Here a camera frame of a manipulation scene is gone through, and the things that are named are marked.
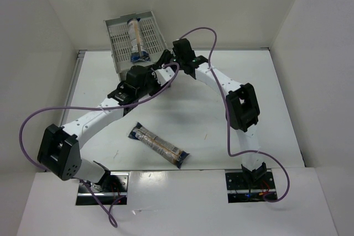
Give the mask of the blue orange spaghetti bag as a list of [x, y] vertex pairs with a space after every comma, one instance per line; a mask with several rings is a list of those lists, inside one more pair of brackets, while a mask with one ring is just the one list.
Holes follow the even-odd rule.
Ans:
[[147, 48], [145, 47], [145, 42], [142, 37], [142, 31], [140, 28], [140, 19], [133, 18], [127, 22], [128, 35], [131, 42], [131, 62], [148, 62], [150, 61], [150, 56]]

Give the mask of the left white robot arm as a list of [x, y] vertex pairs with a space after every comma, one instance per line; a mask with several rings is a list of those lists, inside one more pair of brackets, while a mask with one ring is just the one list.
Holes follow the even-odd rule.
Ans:
[[61, 127], [45, 129], [37, 160], [61, 180], [82, 179], [104, 186], [110, 170], [97, 161], [83, 159], [80, 150], [103, 128], [123, 118], [141, 98], [158, 93], [174, 76], [171, 67], [133, 66], [125, 80], [110, 92], [97, 110]]

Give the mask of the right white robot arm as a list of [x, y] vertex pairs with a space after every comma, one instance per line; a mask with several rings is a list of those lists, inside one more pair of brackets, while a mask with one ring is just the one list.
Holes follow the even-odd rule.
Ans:
[[[185, 38], [173, 42], [172, 51], [164, 50], [154, 63], [154, 69], [171, 63], [178, 64], [185, 74], [220, 93], [226, 111], [227, 152], [230, 157], [242, 156], [243, 179], [249, 189], [254, 188], [266, 174], [266, 164], [257, 155], [260, 149], [257, 137], [260, 109], [254, 87], [250, 83], [232, 80], [212, 66], [210, 58], [196, 56]], [[231, 153], [231, 129], [236, 131], [241, 148], [234, 155]]]

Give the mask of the grey stacked tray shelf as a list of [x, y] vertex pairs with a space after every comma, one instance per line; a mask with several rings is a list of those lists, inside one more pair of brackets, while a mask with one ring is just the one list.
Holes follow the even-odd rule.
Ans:
[[131, 13], [105, 20], [111, 44], [112, 58], [120, 81], [126, 79], [128, 70], [134, 65], [131, 62], [132, 44], [129, 39], [127, 25], [127, 22], [134, 18], [140, 19], [142, 38], [150, 56], [150, 61], [137, 62], [137, 65], [148, 66], [157, 62], [163, 51], [168, 48], [152, 11]]

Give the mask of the blue silver spaghetti bag front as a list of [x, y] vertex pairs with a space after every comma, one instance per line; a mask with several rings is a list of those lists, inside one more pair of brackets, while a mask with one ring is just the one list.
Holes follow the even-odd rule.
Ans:
[[154, 134], [146, 127], [142, 126], [141, 123], [136, 123], [136, 125], [129, 132], [128, 137], [144, 143], [178, 169], [181, 169], [184, 160], [190, 155], [183, 149], [178, 148], [177, 146]]

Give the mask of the aluminium frame rail left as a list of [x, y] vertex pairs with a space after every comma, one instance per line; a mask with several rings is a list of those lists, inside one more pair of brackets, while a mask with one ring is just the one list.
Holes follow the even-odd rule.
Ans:
[[83, 60], [85, 58], [86, 52], [87, 52], [87, 50], [79, 50], [77, 53], [77, 58], [75, 61], [74, 70], [73, 70], [73, 73], [71, 76], [69, 89], [68, 89], [66, 100], [65, 100], [65, 106], [71, 106], [71, 105], [83, 106], [82, 103], [79, 103], [78, 100], [74, 100], [74, 98], [75, 98], [76, 86], [79, 81], [80, 72], [81, 72], [81, 68], [82, 68], [82, 64], [83, 64]]

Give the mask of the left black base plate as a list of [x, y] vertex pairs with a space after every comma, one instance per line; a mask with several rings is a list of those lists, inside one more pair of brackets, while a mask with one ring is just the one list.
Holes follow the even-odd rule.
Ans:
[[[104, 206], [111, 204], [126, 205], [128, 199], [128, 180], [128, 172], [113, 172], [108, 183], [103, 186], [88, 181], [85, 181], [85, 183]], [[84, 184], [79, 184], [76, 197], [77, 206], [98, 205], [89, 189]]]

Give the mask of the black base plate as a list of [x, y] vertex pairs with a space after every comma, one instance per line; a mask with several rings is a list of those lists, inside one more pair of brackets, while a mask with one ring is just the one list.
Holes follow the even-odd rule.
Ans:
[[278, 199], [273, 174], [268, 170], [264, 177], [251, 188], [243, 178], [241, 170], [225, 171], [228, 203], [265, 202]]
[[[128, 172], [113, 172], [108, 183], [103, 186], [88, 181], [85, 181], [85, 183], [104, 206], [111, 204], [126, 205], [128, 199], [128, 180]], [[89, 189], [84, 184], [79, 184], [76, 197], [77, 206], [98, 205]]]

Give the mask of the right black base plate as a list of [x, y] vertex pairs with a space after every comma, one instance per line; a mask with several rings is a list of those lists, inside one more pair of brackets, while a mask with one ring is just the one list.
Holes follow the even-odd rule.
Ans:
[[265, 202], [278, 199], [273, 174], [268, 170], [264, 177], [251, 188], [243, 178], [241, 170], [225, 171], [228, 203]]

